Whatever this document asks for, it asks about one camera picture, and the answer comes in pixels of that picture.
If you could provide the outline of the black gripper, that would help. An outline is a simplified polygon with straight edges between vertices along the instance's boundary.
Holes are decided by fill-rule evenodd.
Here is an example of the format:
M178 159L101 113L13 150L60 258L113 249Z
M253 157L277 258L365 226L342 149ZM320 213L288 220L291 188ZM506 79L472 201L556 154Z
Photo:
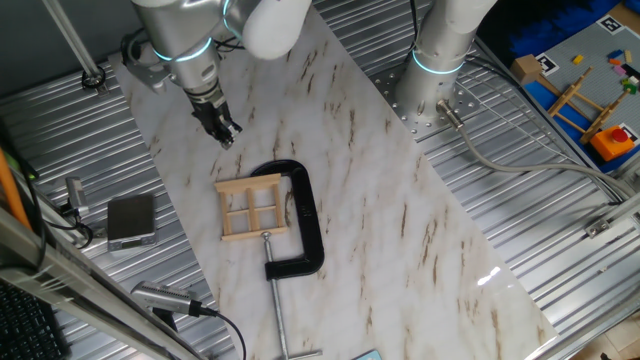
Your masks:
M192 96L192 115L197 118L206 131L214 131L214 138L221 147L228 150L235 141L235 136L243 131L243 128L228 116L225 109L226 99L221 94L210 96Z

